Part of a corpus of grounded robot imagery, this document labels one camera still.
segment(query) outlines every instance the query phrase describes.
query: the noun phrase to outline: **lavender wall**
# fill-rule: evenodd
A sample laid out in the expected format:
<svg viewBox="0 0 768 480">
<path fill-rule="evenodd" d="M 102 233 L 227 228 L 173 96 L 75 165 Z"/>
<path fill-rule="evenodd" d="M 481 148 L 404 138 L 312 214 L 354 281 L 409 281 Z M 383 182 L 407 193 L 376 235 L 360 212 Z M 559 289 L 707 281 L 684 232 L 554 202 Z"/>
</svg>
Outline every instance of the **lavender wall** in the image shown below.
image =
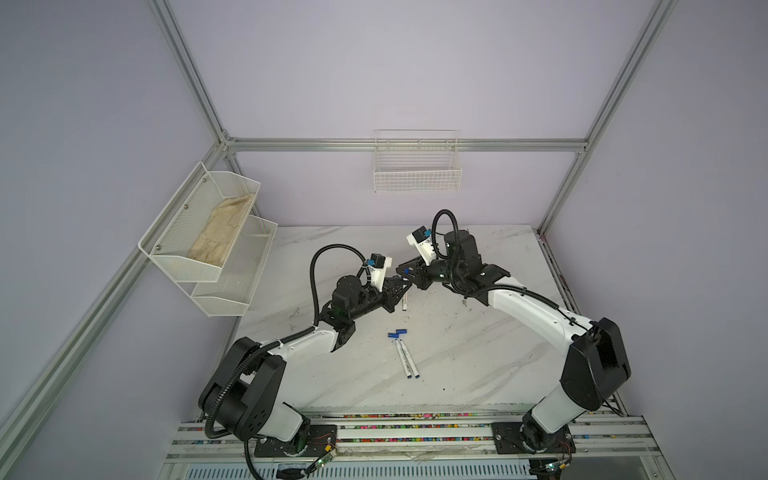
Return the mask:
<svg viewBox="0 0 768 480">
<path fill-rule="evenodd" d="M 621 391 L 678 478 L 763 454 L 767 22 L 681 0 L 549 234 L 583 311 L 621 325 Z"/>
<path fill-rule="evenodd" d="M 654 0 L 175 0 L 237 137 L 584 137 Z"/>
<path fill-rule="evenodd" d="M 461 223 L 537 225 L 573 161 L 568 152 L 462 153 L 453 194 L 377 194 L 373 154 L 243 152 L 243 172 L 262 183 L 259 210 L 280 225 L 429 223 L 442 208 Z"/>
<path fill-rule="evenodd" d="M 0 422 L 213 142 L 145 0 L 0 6 Z M 153 266 L 12 474 L 156 478 L 230 319 Z"/>
</svg>

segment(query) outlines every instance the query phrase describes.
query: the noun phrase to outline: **white marker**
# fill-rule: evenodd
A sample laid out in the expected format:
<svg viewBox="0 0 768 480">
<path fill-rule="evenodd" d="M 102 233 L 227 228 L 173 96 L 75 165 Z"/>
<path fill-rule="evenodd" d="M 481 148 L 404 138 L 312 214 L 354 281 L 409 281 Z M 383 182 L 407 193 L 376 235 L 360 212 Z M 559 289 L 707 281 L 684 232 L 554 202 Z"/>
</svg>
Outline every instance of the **white marker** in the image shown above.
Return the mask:
<svg viewBox="0 0 768 480">
<path fill-rule="evenodd" d="M 406 355 L 402 351 L 402 347 L 398 340 L 395 340 L 395 347 L 397 347 L 397 354 L 400 356 L 400 362 L 402 363 L 402 369 L 406 371 L 406 376 L 411 378 L 411 370 L 408 368 L 408 362 L 406 362 Z"/>
<path fill-rule="evenodd" d="M 405 353 L 406 358 L 408 359 L 408 365 L 411 367 L 411 371 L 413 372 L 413 376 L 418 378 L 419 377 L 419 371 L 416 369 L 416 364 L 413 361 L 413 358 L 411 357 L 411 353 L 408 351 L 408 347 L 400 339 L 398 339 L 397 342 L 402 347 L 402 352 Z"/>
</svg>

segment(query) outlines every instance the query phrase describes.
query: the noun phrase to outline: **wall-mounted wire basket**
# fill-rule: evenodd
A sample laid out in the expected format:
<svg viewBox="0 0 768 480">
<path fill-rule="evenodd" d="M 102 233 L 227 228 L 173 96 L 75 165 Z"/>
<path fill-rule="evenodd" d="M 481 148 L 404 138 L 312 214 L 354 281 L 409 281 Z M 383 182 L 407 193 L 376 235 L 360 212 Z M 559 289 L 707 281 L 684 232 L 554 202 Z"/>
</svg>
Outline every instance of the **wall-mounted wire basket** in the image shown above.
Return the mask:
<svg viewBox="0 0 768 480">
<path fill-rule="evenodd" d="M 166 206 L 166 210 L 178 206 L 168 226 L 158 237 L 160 215 L 139 240 L 139 249 L 206 315 L 240 316 L 253 300 L 277 223 L 244 214 L 230 233 L 229 250 L 220 255 L 221 266 L 189 258 L 190 249 L 206 228 L 214 208 L 227 198 L 252 194 L 247 204 L 240 205 L 250 212 L 260 186 L 257 181 L 232 172 L 208 171 L 202 164 L 195 167 L 190 177 L 196 172 L 202 175 L 184 203 Z"/>
<path fill-rule="evenodd" d="M 259 186 L 259 182 L 232 172 L 206 170 L 152 250 L 144 253 L 174 282 L 216 282 L 223 266 L 188 258 L 190 248 L 203 232 L 214 208 L 227 198 L 253 194 L 247 205 L 247 211 L 250 211 L 256 201 Z M 242 222 L 233 232 L 235 237 L 244 224 Z M 229 260 L 231 248 L 233 245 L 226 253 L 224 265 Z"/>
<path fill-rule="evenodd" d="M 462 181 L 454 130 L 377 130 L 377 193 L 457 192 Z"/>
<path fill-rule="evenodd" d="M 277 223 L 249 215 L 218 282 L 198 283 L 190 297 L 208 316 L 248 311 L 266 265 Z"/>
</svg>

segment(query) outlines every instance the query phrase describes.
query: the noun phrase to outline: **tabletop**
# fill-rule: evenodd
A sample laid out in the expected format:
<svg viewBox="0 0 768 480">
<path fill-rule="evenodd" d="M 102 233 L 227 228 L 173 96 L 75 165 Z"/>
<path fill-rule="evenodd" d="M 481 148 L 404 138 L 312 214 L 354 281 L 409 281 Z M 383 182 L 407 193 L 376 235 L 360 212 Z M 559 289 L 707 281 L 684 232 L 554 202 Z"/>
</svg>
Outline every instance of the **tabletop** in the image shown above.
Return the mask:
<svg viewBox="0 0 768 480">
<path fill-rule="evenodd" d="M 279 227 L 253 304 L 234 338 L 265 342 L 312 324 L 309 265 L 319 248 L 346 243 L 366 256 L 392 257 L 391 276 L 394 266 L 418 255 L 406 242 L 418 227 Z M 499 265 L 530 290 L 564 305 L 531 226 L 462 228 L 475 236 L 483 262 Z M 323 253 L 316 265 L 319 304 L 330 299 L 341 276 L 358 267 L 359 259 L 347 250 Z M 507 314 L 436 284 L 426 291 L 412 287 L 407 305 L 406 311 L 398 305 L 394 313 L 378 309 L 358 318 L 355 334 L 333 353 L 298 366 L 289 363 L 279 400 L 297 409 L 334 411 L 531 404 L 557 385 L 564 358 Z M 395 329 L 408 330 L 402 339 L 421 378 L 406 378 L 387 337 Z"/>
</svg>

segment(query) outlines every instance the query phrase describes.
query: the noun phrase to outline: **white wall panel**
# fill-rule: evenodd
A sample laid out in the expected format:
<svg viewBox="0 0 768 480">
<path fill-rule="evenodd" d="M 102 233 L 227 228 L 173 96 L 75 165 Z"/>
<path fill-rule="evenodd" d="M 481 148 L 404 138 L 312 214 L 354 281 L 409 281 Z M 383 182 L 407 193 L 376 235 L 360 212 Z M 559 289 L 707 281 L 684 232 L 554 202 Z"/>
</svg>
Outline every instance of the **white wall panel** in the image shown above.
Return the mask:
<svg viewBox="0 0 768 480">
<path fill-rule="evenodd" d="M 766 23 L 765 2 L 681 0 L 548 235 L 584 313 L 621 326 L 621 391 L 677 478 L 763 455 Z"/>
<path fill-rule="evenodd" d="M 458 193 L 377 194 L 373 154 L 241 152 L 257 203 L 280 225 L 410 225 L 448 208 L 463 223 L 537 225 L 573 161 L 568 152 L 460 154 Z"/>
<path fill-rule="evenodd" d="M 583 137 L 654 0 L 175 0 L 239 137 Z"/>
</svg>

